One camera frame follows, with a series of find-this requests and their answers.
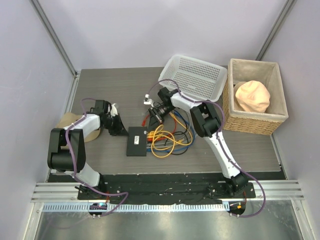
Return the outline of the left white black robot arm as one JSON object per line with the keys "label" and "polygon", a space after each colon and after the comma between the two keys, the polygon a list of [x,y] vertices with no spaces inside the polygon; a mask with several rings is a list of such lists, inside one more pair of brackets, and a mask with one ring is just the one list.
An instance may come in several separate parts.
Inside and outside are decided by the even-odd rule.
{"label": "left white black robot arm", "polygon": [[96,100],[75,122],[50,132],[47,165],[51,170],[65,173],[89,188],[89,194],[100,200],[107,192],[101,173],[87,163],[85,138],[106,129],[111,136],[128,136],[115,103]]}

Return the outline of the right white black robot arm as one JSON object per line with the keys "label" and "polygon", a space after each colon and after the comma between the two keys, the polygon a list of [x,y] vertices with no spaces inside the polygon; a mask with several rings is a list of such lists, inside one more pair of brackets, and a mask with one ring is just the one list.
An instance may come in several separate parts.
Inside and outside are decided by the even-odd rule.
{"label": "right white black robot arm", "polygon": [[178,89],[169,90],[166,87],[161,88],[157,95],[161,103],[149,108],[148,129],[155,130],[164,122],[164,117],[176,108],[190,113],[196,134],[208,143],[219,162],[226,193],[233,198],[242,194],[248,184],[248,178],[236,163],[224,140],[222,123],[214,104],[209,100],[189,98]]}

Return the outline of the black network switch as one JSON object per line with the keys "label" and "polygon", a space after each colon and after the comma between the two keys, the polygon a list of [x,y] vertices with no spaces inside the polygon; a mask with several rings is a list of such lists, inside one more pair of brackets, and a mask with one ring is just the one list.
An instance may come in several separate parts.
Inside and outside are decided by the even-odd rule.
{"label": "black network switch", "polygon": [[145,126],[130,126],[128,128],[127,157],[147,156],[147,133],[148,128]]}

